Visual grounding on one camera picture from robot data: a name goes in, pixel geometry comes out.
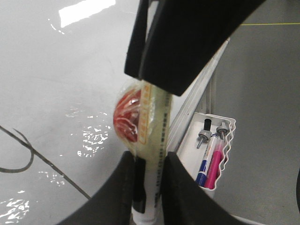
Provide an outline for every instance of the gray floor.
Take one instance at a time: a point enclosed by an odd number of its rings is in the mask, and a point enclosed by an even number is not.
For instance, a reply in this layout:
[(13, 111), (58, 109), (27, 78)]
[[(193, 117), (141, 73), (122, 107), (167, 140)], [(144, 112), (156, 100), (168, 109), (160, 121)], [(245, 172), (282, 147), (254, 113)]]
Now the gray floor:
[(268, 0), (240, 26), (216, 70), (215, 114), (237, 120), (216, 201), (234, 215), (298, 225), (300, 1)]

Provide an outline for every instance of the marker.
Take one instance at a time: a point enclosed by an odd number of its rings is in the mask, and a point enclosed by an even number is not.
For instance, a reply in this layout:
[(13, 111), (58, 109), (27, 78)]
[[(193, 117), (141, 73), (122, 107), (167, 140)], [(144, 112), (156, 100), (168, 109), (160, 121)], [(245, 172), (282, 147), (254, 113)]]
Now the marker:
[(224, 146), (225, 142), (223, 140), (219, 140), (212, 155), (210, 168), (207, 173), (207, 179), (204, 184), (205, 188), (213, 189), (215, 187), (215, 182), (219, 171), (219, 164), (223, 158)]
[(203, 160), (202, 160), (202, 163), (201, 163), (201, 166), (200, 166), (197, 178), (196, 178), (196, 183), (201, 187), (203, 187), (205, 184), (207, 171), (208, 171), (210, 161), (212, 158), (212, 154), (213, 154), (214, 148), (217, 144), (217, 141), (218, 141), (217, 135), (213, 134), (210, 137), (210, 141), (207, 144), (207, 147), (206, 147), (206, 150), (205, 150), (205, 153), (203, 156)]

